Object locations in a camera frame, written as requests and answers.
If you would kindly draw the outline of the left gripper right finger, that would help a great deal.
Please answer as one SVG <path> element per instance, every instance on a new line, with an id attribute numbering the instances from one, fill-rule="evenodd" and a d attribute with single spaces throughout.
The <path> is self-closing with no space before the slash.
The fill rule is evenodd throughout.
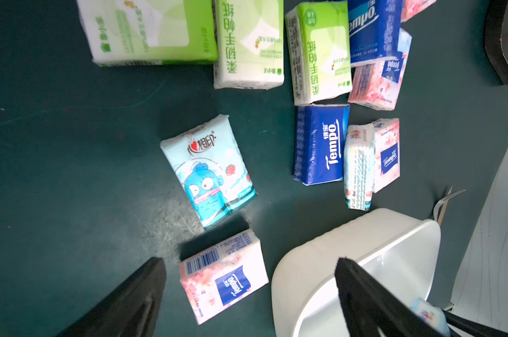
<path id="1" fill-rule="evenodd" d="M 360 265 L 340 258 L 335 269 L 350 336 L 440 336 Z"/>

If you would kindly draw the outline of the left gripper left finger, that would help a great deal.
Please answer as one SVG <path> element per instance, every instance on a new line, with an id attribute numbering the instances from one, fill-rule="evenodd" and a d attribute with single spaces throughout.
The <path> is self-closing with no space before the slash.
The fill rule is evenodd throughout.
<path id="1" fill-rule="evenodd" d="M 152 257 L 59 336 L 153 336 L 166 283 L 162 258 Z"/>

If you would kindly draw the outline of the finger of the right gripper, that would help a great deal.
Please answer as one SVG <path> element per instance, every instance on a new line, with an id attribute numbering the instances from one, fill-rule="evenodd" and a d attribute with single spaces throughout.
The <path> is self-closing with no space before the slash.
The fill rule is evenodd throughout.
<path id="1" fill-rule="evenodd" d="M 444 310 L 443 313 L 445 314 L 446 321 L 450 327 L 449 330 L 451 336 L 459 336 L 459 334 L 453 329 L 456 328 L 471 336 L 508 337 L 508 333 L 505 331 L 501 331 L 476 322 L 472 322 L 470 320 L 466 320 L 464 318 L 458 317 L 457 315 L 449 313 L 449 311 L 447 310 Z"/>

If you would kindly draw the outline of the light blue tissue pack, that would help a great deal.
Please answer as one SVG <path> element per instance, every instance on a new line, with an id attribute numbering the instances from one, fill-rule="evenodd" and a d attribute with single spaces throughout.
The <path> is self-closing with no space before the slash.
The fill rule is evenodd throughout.
<path id="1" fill-rule="evenodd" d="M 436 330 L 442 336 L 450 337 L 450 329 L 443 311 L 435 306 L 432 306 L 426 300 L 417 298 L 411 310 L 427 325 Z"/>

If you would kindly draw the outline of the white plastic storage box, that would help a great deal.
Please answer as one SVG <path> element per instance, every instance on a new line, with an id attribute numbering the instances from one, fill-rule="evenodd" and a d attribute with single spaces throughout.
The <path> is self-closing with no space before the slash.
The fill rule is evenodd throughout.
<path id="1" fill-rule="evenodd" d="M 410 307 L 426 300 L 436 269 L 441 228 L 376 209 L 290 250 L 274 271 L 272 311 L 277 336 L 348 336 L 335 269 L 349 258 Z"/>

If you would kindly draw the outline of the pink tempo pack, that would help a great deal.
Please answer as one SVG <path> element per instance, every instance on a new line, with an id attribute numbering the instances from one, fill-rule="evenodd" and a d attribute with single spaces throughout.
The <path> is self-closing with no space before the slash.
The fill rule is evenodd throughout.
<path id="1" fill-rule="evenodd" d="M 375 131 L 374 193 L 400 177 L 400 120 L 379 119 Z"/>
<path id="2" fill-rule="evenodd" d="M 182 261 L 180 282 L 201 325 L 269 283 L 260 240 L 251 229 Z"/>
<path id="3" fill-rule="evenodd" d="M 348 102 L 375 110 L 393 111 L 403 83 L 411 42 L 412 36 L 401 28 L 396 60 L 377 61 L 358 67 L 352 79 L 353 89 Z"/>
<path id="4" fill-rule="evenodd" d="M 409 21 L 435 2 L 436 0 L 403 0 L 401 22 Z"/>

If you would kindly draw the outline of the teal cartoon tissue pack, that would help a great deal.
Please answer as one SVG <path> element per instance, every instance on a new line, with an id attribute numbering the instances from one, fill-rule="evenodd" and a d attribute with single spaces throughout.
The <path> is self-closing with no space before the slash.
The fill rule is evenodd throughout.
<path id="1" fill-rule="evenodd" d="M 256 196 L 227 115 L 163 140 L 160 147 L 204 228 Z"/>

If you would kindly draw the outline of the dark blue tempo pack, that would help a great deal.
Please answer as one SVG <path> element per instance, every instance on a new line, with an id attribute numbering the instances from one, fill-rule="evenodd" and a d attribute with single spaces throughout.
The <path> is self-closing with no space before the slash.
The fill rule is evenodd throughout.
<path id="1" fill-rule="evenodd" d="M 399 56 L 401 0 L 348 1 L 351 67 Z"/>
<path id="2" fill-rule="evenodd" d="M 297 108 L 293 178 L 303 185 L 343 179 L 343 149 L 349 122 L 348 104 Z"/>

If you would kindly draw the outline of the green tissue pack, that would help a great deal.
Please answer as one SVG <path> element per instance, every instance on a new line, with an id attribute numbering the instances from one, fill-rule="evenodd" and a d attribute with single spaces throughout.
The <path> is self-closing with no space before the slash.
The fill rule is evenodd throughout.
<path id="1" fill-rule="evenodd" d="M 352 91 L 346 1 L 303 2 L 285 16 L 294 105 Z"/>
<path id="2" fill-rule="evenodd" d="M 213 2 L 214 88 L 269 90 L 284 83 L 283 10 L 279 0 Z"/>
<path id="3" fill-rule="evenodd" d="M 101 67 L 211 64 L 218 60 L 211 1 L 78 1 Z"/>

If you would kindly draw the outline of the green tissue pack left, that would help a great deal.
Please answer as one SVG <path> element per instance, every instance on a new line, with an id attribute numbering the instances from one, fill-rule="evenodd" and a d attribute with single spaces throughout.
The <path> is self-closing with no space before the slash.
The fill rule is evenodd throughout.
<path id="1" fill-rule="evenodd" d="M 218 60 L 211 1 L 78 1 L 101 67 L 211 64 Z"/>

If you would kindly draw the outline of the dark blue Tempo pack upright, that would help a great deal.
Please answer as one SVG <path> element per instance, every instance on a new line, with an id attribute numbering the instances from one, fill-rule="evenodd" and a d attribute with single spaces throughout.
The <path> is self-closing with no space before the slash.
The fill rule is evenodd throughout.
<path id="1" fill-rule="evenodd" d="M 401 0 L 348 1 L 351 67 L 399 56 Z"/>

